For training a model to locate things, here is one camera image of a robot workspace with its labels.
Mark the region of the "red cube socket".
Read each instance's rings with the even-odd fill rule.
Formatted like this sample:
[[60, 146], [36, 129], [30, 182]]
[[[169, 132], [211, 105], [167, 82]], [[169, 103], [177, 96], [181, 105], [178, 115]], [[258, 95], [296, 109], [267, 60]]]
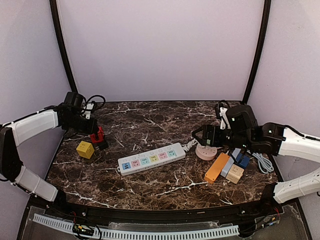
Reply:
[[91, 142], [93, 144], [102, 143], [104, 141], [104, 131], [101, 126], [98, 127], [98, 131], [90, 135]]

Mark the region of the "pink round socket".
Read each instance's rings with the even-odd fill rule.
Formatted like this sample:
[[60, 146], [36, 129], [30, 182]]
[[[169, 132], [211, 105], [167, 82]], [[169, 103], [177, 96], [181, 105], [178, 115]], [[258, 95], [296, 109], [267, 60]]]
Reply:
[[198, 144], [195, 148], [195, 154], [198, 158], [204, 161], [211, 161], [213, 160], [218, 153], [218, 149], [216, 147], [211, 146], [203, 146]]

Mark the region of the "yellow cube socket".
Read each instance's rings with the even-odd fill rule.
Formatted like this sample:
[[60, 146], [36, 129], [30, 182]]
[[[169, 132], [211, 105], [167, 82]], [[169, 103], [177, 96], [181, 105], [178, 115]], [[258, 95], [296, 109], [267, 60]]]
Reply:
[[93, 145], [86, 141], [81, 141], [76, 148], [78, 155], [85, 159], [90, 159], [95, 152]]

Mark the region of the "white multi-socket power strip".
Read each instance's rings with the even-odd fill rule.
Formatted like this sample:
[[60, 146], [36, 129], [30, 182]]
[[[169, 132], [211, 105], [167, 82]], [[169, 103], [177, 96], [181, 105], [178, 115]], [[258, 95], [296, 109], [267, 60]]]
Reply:
[[150, 170], [184, 159], [186, 152], [180, 143], [170, 144], [154, 150], [122, 157], [117, 160], [117, 171], [122, 176]]

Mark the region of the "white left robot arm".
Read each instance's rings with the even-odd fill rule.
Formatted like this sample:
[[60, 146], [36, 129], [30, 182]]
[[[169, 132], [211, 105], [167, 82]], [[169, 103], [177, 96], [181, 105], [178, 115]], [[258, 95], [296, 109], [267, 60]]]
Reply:
[[49, 203], [62, 205], [66, 202], [66, 193], [36, 174], [35, 164], [42, 157], [48, 158], [53, 153], [49, 140], [36, 143], [41, 135], [48, 136], [48, 131], [60, 128], [64, 131], [88, 135], [94, 147], [100, 151], [109, 145], [105, 133], [94, 113], [106, 104], [100, 94], [85, 98], [83, 95], [70, 91], [58, 105], [50, 105], [41, 110], [23, 116], [0, 126], [0, 174], [2, 182], [22, 189], [28, 195], [41, 198]]

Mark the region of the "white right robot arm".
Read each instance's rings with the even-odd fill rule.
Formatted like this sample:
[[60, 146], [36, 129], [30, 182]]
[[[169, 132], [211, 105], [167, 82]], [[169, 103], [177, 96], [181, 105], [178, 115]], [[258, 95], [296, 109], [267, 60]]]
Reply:
[[[216, 110], [220, 125], [205, 124], [191, 135], [202, 146], [238, 148], [251, 154], [291, 157], [320, 162], [320, 138], [302, 133], [287, 124], [267, 122], [259, 125], [249, 105], [236, 105], [225, 112]], [[265, 186], [260, 200], [269, 205], [320, 192], [320, 170]]]

